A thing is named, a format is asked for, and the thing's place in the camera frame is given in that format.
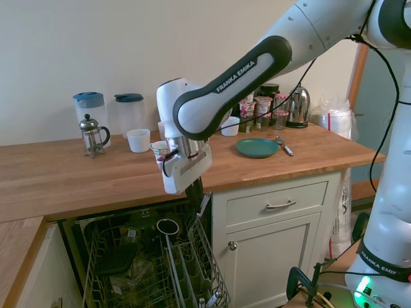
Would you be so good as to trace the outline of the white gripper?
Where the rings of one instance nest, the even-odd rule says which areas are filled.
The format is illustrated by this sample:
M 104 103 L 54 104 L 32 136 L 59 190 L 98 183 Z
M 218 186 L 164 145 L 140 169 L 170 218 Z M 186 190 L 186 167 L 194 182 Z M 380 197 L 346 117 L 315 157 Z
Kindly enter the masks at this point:
M 162 162 L 164 190 L 168 194 L 181 194 L 185 191 L 191 206 L 201 206 L 204 188 L 201 176 L 212 164 L 211 148 L 208 144 L 194 158 L 175 153 Z

